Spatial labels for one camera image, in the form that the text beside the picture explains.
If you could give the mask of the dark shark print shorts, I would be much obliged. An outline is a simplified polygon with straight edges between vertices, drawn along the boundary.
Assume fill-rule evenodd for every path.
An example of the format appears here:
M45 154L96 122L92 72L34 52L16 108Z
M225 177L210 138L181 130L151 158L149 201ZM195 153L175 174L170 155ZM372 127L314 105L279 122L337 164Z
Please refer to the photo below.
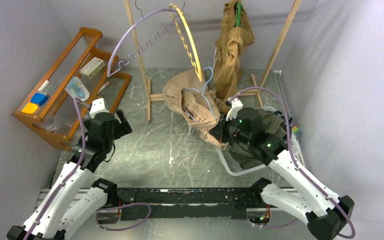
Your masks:
M281 111L275 111L274 114L277 117L280 117L282 119L282 123L280 124L282 126L282 128L286 131L287 130L286 127L289 127L289 130L292 132L293 118L291 116L287 116L287 118L286 118L284 113Z

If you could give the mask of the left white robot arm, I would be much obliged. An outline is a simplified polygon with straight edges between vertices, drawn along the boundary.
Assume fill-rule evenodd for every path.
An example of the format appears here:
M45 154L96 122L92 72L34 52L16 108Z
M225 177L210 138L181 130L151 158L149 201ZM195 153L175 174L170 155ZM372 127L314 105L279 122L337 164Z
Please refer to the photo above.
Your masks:
M87 139L72 148L74 155L63 165L45 199L21 226L13 225L9 229L7 239L69 240L96 210L119 206L117 185L103 178L93 182L86 195L72 203L83 184L114 149L114 141L132 133L121 109L115 113L99 112L85 125Z

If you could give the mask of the wooden hanger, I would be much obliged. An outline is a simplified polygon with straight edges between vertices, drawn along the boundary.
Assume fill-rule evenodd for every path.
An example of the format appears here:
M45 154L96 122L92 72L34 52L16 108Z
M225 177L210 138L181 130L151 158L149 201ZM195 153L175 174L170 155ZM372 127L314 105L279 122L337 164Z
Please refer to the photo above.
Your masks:
M184 32L186 33L187 40L186 40L185 36L183 35L181 27L176 22L174 14L171 12L169 13L172 20L175 21L174 26L177 30L177 33L179 35L179 38L182 42L182 45L183 45L185 51L186 51L186 54L190 59L190 63L192 65L192 67L194 68L195 74L197 75L198 80L200 82L203 82L204 81L204 74L203 74L201 63L200 63L199 54L198 54L198 51L197 51L197 48L195 45L195 41L194 41L192 32L191 32L189 24L187 22L187 19L185 18L183 11L174 3L171 3L168 7L169 7L169 10L174 10L174 13L178 14L179 19L183 24L183 28L184 28Z

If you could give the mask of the tan brown shorts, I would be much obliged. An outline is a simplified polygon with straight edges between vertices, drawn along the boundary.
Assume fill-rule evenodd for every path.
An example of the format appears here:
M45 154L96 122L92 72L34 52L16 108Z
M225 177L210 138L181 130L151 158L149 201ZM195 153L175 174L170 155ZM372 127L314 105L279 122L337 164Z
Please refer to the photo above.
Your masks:
M219 99L226 101L237 93L241 75L241 57L245 49L255 42L248 15L242 4L240 26L235 27L235 4L230 0L224 5L219 37L215 41L216 61L213 68L213 83Z

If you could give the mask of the blue wire hanger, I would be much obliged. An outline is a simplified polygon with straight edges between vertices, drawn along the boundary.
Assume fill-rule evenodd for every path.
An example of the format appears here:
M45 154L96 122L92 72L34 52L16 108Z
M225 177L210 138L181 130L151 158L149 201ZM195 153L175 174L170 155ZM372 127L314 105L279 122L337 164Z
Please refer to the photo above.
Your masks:
M201 89L196 89L196 88L192 87L192 88L183 88L181 91L182 92L184 92L184 91L195 91L195 92L199 93L203 97L205 102L207 103L207 106L209 107L209 111L211 113L211 116L213 118L215 118L215 115L213 113L213 110L212 110L212 107L210 105L210 102L209 102L208 98L205 96L205 90L207 89L208 84L210 83L210 81L213 79L214 69L212 67L208 66L208 67L205 67L203 70L210 70L210 77L205 79L205 83L204 83L204 85L203 85L203 87Z

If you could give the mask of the green hanger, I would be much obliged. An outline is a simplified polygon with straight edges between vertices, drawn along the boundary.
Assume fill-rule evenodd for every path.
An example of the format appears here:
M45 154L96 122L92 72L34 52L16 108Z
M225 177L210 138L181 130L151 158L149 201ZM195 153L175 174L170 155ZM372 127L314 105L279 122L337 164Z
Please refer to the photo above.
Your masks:
M235 6L235 27L239 27L241 24L241 15L242 15L242 3L238 1Z

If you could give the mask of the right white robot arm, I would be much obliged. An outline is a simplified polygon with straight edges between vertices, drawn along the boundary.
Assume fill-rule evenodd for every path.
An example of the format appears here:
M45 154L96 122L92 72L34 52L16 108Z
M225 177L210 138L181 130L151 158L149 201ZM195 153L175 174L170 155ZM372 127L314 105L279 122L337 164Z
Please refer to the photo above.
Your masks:
M243 175L270 168L295 189L290 193L261 178L249 197L255 207L276 206L304 223L316 239L332 240L351 225L355 203L330 190L296 159L290 131L280 112L244 107L222 114L209 133L223 146L230 171Z

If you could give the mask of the beige shorts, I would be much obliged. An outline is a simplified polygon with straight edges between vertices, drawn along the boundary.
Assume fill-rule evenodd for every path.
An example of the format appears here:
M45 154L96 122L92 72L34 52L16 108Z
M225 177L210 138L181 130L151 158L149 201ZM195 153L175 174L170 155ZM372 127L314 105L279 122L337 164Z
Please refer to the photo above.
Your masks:
M172 77L164 86L162 94L168 108L182 116L189 126L199 131L200 138L220 150L225 150L227 143L218 142L210 130L220 121L221 115L229 111L228 106L217 97L214 90L207 87L204 95L209 100L215 118L212 117L206 101L200 93L183 88L201 89L204 81L200 82L194 69L183 71Z

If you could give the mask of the olive green shorts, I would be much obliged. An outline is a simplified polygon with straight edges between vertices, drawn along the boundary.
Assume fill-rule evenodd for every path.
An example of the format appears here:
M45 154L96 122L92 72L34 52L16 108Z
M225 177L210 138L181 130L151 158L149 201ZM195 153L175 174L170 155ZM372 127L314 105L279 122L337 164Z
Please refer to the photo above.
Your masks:
M269 164L288 149L287 130L274 111L245 107L232 121L237 123L237 132L228 151L242 169Z

